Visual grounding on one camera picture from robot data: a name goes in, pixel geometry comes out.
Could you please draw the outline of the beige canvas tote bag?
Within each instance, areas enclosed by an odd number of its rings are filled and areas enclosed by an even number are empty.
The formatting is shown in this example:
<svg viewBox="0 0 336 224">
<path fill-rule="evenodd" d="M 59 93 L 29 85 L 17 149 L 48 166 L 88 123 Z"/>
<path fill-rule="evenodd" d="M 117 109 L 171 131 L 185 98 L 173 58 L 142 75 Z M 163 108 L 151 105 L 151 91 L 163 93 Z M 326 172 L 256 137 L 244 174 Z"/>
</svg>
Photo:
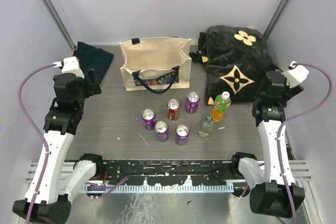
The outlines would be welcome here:
<svg viewBox="0 0 336 224">
<path fill-rule="evenodd" d="M 179 37 L 133 38 L 120 43 L 120 68 L 127 91 L 162 94 L 190 87 L 191 39 Z"/>
</svg>

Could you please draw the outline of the orange juice bottle green label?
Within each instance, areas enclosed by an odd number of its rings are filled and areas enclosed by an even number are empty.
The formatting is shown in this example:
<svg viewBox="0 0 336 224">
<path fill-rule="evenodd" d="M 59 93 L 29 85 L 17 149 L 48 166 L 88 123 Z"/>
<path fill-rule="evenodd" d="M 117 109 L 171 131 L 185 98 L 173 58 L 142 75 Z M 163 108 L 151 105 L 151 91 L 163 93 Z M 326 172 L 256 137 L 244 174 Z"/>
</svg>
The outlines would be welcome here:
<svg viewBox="0 0 336 224">
<path fill-rule="evenodd" d="M 218 123 L 223 119 L 230 104 L 231 99 L 228 91 L 224 91 L 215 98 L 213 109 L 211 111 L 211 116 L 214 122 Z"/>
</svg>

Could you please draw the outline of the purple soda can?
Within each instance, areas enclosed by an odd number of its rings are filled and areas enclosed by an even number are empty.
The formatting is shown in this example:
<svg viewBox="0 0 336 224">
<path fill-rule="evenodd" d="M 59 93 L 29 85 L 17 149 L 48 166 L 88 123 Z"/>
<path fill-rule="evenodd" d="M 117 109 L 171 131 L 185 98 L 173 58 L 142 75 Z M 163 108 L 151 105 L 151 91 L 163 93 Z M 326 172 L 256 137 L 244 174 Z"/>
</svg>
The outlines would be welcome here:
<svg viewBox="0 0 336 224">
<path fill-rule="evenodd" d="M 164 121 L 156 122 L 154 132 L 159 142 L 165 142 L 169 139 L 169 126 Z"/>
<path fill-rule="evenodd" d="M 190 130 L 187 125 L 180 124 L 174 131 L 174 139 L 177 145 L 185 145 L 188 143 Z"/>
<path fill-rule="evenodd" d="M 196 113 L 200 103 L 200 96 L 196 92 L 191 92 L 186 96 L 185 111 L 187 113 Z"/>
<path fill-rule="evenodd" d="M 142 120 L 147 130 L 153 130 L 156 124 L 156 113 L 152 109 L 145 109 L 142 112 Z"/>
</svg>

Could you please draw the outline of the red cola can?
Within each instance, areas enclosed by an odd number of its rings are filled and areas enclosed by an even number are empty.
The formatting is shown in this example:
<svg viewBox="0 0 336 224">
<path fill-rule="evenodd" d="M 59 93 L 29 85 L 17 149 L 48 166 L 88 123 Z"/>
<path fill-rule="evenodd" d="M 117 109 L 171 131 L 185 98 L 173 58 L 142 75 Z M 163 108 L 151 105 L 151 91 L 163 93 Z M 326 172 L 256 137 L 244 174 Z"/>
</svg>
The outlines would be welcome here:
<svg viewBox="0 0 336 224">
<path fill-rule="evenodd" d="M 166 105 L 167 118 L 171 121 L 176 121 L 180 118 L 181 105 L 177 99 L 170 99 Z"/>
</svg>

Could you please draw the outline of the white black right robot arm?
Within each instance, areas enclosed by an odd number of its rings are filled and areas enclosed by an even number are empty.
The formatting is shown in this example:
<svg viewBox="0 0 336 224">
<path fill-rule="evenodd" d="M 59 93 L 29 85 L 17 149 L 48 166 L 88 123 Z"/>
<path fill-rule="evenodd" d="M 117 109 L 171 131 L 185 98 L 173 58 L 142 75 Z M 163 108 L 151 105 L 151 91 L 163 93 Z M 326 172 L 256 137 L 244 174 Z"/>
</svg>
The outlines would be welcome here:
<svg viewBox="0 0 336 224">
<path fill-rule="evenodd" d="M 252 114 L 261 137 L 264 165 L 253 154 L 237 152 L 232 156 L 230 172 L 244 178 L 250 188 L 249 203 L 255 214 L 294 218 L 305 198 L 292 175 L 285 140 L 287 101 L 303 91 L 301 83 L 309 72 L 288 70 L 266 73 L 253 101 Z"/>
</svg>

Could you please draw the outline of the clear bottle green cap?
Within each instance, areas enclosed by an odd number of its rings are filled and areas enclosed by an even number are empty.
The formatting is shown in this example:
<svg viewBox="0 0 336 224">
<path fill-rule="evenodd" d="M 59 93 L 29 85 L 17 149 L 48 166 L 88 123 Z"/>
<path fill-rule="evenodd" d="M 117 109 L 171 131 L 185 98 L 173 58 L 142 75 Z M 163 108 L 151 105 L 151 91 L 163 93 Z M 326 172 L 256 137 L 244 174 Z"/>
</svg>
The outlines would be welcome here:
<svg viewBox="0 0 336 224">
<path fill-rule="evenodd" d="M 206 117 L 202 118 L 198 128 L 197 133 L 200 137 L 208 138 L 214 129 L 214 121 L 211 115 L 207 115 Z"/>
</svg>

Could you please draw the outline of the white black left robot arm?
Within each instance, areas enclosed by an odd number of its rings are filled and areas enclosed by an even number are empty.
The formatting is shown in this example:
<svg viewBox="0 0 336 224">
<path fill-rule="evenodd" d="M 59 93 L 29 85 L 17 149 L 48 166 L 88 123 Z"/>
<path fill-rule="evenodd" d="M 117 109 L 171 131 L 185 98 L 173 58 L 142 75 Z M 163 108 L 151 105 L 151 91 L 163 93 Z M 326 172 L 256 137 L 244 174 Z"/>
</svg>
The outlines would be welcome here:
<svg viewBox="0 0 336 224">
<path fill-rule="evenodd" d="M 105 174 L 102 156 L 85 153 L 72 172 L 61 180 L 68 149 L 83 116 L 85 99 L 100 94 L 98 82 L 88 83 L 79 67 L 53 77 L 55 98 L 45 117 L 44 131 L 38 132 L 43 149 L 32 183 L 24 199 L 13 204 L 13 213 L 26 223 L 65 223 L 71 204 L 85 183 Z"/>
</svg>

